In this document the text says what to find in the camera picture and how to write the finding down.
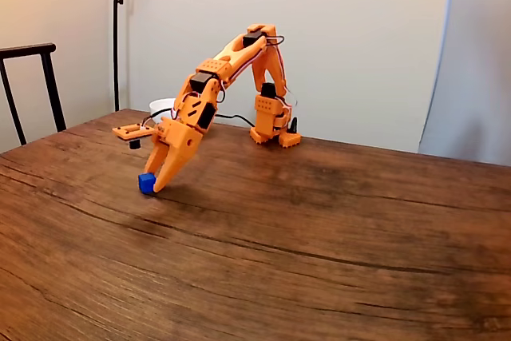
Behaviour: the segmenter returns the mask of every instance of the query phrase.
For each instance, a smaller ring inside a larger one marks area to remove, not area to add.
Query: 3d printed robot arm
[[[283,99],[287,88],[278,39],[273,25],[248,27],[247,34],[236,37],[187,77],[174,104],[175,118],[163,117],[150,132],[136,125],[113,129],[124,140],[153,135],[153,151],[145,174],[139,176],[142,192],[159,192],[195,155],[216,114],[218,94],[224,93],[249,65],[260,92],[255,97],[257,118],[250,130],[252,139],[261,144],[279,136],[284,148],[300,142],[296,119],[291,122],[291,107]],[[275,83],[266,82],[266,71]]]

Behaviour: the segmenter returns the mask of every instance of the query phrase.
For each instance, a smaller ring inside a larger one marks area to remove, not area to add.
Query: white wall
[[[417,151],[446,0],[130,0],[129,102],[172,97],[255,22],[277,25],[305,136]],[[251,71],[221,113],[255,118]]]
[[[451,0],[420,152],[511,165],[511,0]]]
[[[52,55],[68,126],[113,110],[110,0],[0,0],[0,47],[54,42]],[[28,141],[55,132],[40,57],[6,61]],[[0,88],[0,153],[19,145]]]

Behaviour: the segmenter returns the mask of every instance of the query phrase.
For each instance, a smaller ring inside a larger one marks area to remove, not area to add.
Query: floor lamp
[[[119,110],[119,5],[125,0],[113,0],[113,98]]]

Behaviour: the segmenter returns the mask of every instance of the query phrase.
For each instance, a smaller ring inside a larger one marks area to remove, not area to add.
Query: table surface
[[[145,196],[144,115],[0,156],[0,340],[511,339],[511,169],[214,125]]]

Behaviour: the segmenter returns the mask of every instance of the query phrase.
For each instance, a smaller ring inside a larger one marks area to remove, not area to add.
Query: blue cube
[[[153,193],[156,177],[152,173],[142,173],[138,175],[138,188],[142,193]]]

